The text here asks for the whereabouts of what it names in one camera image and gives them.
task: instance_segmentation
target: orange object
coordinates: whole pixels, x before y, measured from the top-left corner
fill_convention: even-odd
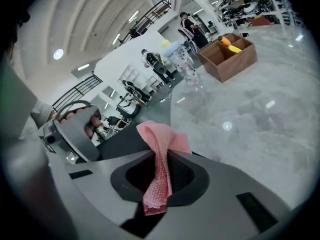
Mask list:
[[[228,46],[230,46],[231,45],[231,42],[227,39],[227,38],[225,38],[224,36],[222,36],[222,35],[219,35],[218,36],[218,40],[220,41],[220,43],[222,43],[224,46],[226,46],[226,47],[228,47]]]

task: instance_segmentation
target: pink towel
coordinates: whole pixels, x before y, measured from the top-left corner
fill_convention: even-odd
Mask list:
[[[183,133],[174,132],[168,125],[153,121],[143,122],[136,128],[155,153],[154,179],[143,196],[144,214],[161,214],[167,211],[167,199],[172,195],[168,149],[191,154],[188,138]]]

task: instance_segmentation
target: gray machine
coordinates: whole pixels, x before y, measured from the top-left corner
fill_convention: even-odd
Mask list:
[[[17,111],[14,116],[20,116],[14,130],[8,131],[5,122],[0,128],[5,137],[1,157],[5,176],[30,216],[52,236],[68,240],[268,239],[288,221],[291,213],[286,204],[243,171],[173,151],[168,153],[173,195],[167,212],[143,216],[143,194],[155,173],[154,153],[141,148],[102,159],[101,151],[84,134],[97,112],[86,102],[90,108],[67,124],[49,121],[39,130],[40,138],[19,138],[36,100],[4,59],[1,69],[5,69],[2,79],[13,83],[6,85],[7,91],[14,86],[14,95],[25,101],[25,109],[20,110],[14,109],[19,100],[6,108],[1,101],[2,115]]]

